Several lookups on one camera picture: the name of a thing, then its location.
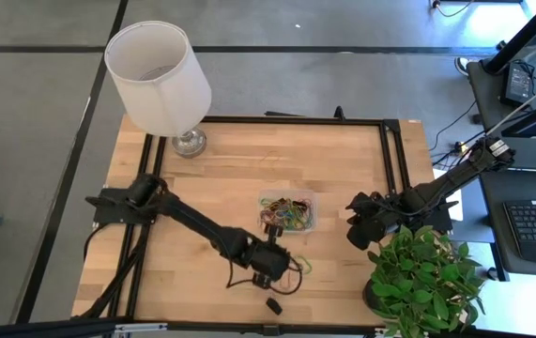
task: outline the clear plastic container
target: clear plastic container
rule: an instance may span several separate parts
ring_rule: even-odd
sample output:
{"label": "clear plastic container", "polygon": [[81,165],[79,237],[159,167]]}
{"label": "clear plastic container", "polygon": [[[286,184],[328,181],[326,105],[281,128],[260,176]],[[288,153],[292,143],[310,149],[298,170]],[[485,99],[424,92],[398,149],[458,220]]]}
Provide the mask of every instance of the clear plastic container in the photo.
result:
{"label": "clear plastic container", "polygon": [[259,198],[257,199],[257,222],[261,228],[264,227],[264,223],[261,219],[261,211],[265,209],[261,202],[264,199],[279,200],[281,198],[291,199],[292,201],[309,200],[311,202],[310,213],[311,219],[308,221],[308,226],[304,229],[291,230],[284,229],[285,233],[300,234],[313,231],[317,227],[317,195],[310,190],[295,190],[295,189],[264,189],[259,192]]}

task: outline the glass lamp base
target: glass lamp base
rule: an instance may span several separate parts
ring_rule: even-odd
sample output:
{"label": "glass lamp base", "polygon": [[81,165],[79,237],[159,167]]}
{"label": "glass lamp base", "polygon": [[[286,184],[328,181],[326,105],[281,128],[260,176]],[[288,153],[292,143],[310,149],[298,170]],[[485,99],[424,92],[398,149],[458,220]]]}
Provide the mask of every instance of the glass lamp base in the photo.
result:
{"label": "glass lamp base", "polygon": [[207,137],[200,129],[193,128],[180,137],[173,137],[172,146],[174,146],[176,154],[183,158],[191,159],[199,156],[205,150]]}

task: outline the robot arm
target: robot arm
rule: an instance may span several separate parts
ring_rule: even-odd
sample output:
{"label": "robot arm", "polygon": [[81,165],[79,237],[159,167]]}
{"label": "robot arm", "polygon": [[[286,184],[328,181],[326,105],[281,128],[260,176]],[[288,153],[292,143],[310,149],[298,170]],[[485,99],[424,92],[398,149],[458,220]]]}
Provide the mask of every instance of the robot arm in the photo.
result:
{"label": "robot arm", "polygon": [[481,172],[509,167],[515,154],[502,140],[493,137],[479,139],[470,150],[467,160],[445,175],[401,194],[383,197],[378,192],[370,196],[360,192],[347,207],[356,213],[348,220],[351,224],[346,235],[349,241],[365,250],[371,241],[380,241],[401,224],[409,228],[422,226],[435,207],[452,207],[452,204],[441,204],[445,197],[464,187]]}

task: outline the white cable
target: white cable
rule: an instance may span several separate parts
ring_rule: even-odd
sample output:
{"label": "white cable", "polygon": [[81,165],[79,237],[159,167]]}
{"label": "white cable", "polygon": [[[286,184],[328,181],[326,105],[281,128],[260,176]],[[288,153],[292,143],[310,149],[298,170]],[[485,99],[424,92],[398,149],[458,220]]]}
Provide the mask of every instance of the white cable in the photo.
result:
{"label": "white cable", "polygon": [[455,16],[461,12],[463,12],[468,6],[472,5],[472,3],[474,2],[475,0],[470,0],[470,2],[467,3],[467,5],[465,5],[462,9],[456,11],[455,13],[453,14],[446,14],[441,8],[440,8],[440,5],[436,5],[436,9],[438,9],[438,11],[444,16],[444,17],[447,17],[447,18],[450,18],[452,16]]}
{"label": "white cable", "polygon": [[490,135],[493,133],[493,131],[495,131],[495,129],[499,128],[499,126],[501,126],[503,123],[505,123],[505,121],[509,120],[510,118],[512,118],[513,115],[515,115],[516,113],[518,113],[519,111],[522,110],[522,108],[526,107],[529,103],[531,103],[533,100],[536,99],[536,94],[528,99],[526,102],[522,103],[521,106],[519,106],[518,108],[516,108],[513,112],[511,112],[509,115],[503,117],[502,120],[500,120],[496,125],[495,127],[491,128],[491,130],[489,130],[487,133],[486,133],[486,136]]}

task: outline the colorful rubber bands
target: colorful rubber bands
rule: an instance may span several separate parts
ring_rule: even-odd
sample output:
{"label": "colorful rubber bands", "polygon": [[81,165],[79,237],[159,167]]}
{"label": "colorful rubber bands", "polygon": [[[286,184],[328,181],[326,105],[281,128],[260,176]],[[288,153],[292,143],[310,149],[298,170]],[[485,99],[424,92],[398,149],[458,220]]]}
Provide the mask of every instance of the colorful rubber bands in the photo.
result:
{"label": "colorful rubber bands", "polygon": [[281,226],[287,231],[305,231],[314,226],[312,201],[309,199],[262,198],[259,203],[263,207],[259,213],[263,223]]}

